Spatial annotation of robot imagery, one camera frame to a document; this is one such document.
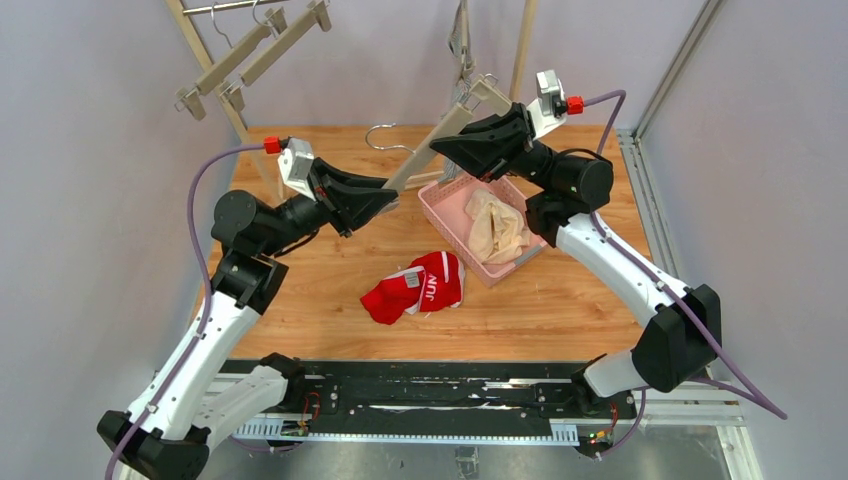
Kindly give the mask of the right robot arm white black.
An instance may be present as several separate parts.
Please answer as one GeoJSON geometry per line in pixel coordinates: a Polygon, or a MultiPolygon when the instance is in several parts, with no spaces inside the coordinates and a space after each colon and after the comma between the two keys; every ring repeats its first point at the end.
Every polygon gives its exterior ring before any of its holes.
{"type": "Polygon", "coordinates": [[[515,103],[504,114],[438,134],[429,146],[480,181],[511,174],[539,187],[525,202],[528,228],[592,272],[642,326],[634,347],[604,354],[573,374],[582,401],[594,405],[642,387],[668,393],[717,358],[720,299],[709,286],[691,288],[652,264],[601,219],[614,183],[610,160],[542,142],[581,108],[545,111],[538,101],[515,103]]]}

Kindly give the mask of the wooden clip hanger cream underwear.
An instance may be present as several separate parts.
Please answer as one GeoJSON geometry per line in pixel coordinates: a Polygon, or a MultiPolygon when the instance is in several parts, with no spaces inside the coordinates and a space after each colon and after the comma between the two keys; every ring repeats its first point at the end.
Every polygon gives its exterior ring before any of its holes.
{"type": "Polygon", "coordinates": [[[220,94],[231,107],[241,112],[245,108],[243,91],[252,86],[287,51],[301,40],[311,29],[328,32],[332,28],[327,1],[310,1],[306,11],[288,23],[281,8],[277,9],[256,28],[257,34],[247,35],[247,47],[236,46],[233,50],[247,60],[244,68],[220,94]]]}

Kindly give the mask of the wooden clip hanger red underwear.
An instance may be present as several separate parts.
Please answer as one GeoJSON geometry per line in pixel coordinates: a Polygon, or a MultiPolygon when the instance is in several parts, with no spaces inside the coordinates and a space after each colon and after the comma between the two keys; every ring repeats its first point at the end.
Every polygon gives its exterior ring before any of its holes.
{"type": "Polygon", "coordinates": [[[507,113],[511,108],[512,100],[498,89],[497,83],[498,79],[492,74],[478,75],[472,82],[468,94],[453,103],[440,122],[415,149],[404,145],[378,146],[371,142],[370,136],[374,131],[395,127],[395,123],[371,127],[365,133],[365,142],[370,148],[383,151],[401,149],[409,153],[407,159],[388,178],[383,188],[397,192],[405,191],[408,181],[415,176],[419,177],[419,172],[439,155],[431,148],[431,143],[458,135],[473,120],[474,110],[479,105],[487,105],[500,115],[507,113]]]}

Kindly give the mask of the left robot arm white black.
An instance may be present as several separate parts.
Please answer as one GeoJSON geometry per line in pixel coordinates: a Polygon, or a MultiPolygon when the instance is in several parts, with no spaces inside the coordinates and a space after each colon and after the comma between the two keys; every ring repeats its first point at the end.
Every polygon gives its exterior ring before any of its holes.
{"type": "Polygon", "coordinates": [[[297,405],[304,369],[272,353],[212,399],[206,392],[240,339],[276,297],[287,274],[281,257],[324,226],[348,237],[398,198],[387,179],[351,174],[320,158],[298,167],[295,194],[270,206],[245,190],[225,193],[214,209],[212,237],[222,247],[202,274],[196,318],[147,389],[123,411],[110,410],[97,431],[110,448],[106,476],[124,464],[150,479],[195,479],[210,454],[260,412],[297,405]]]}

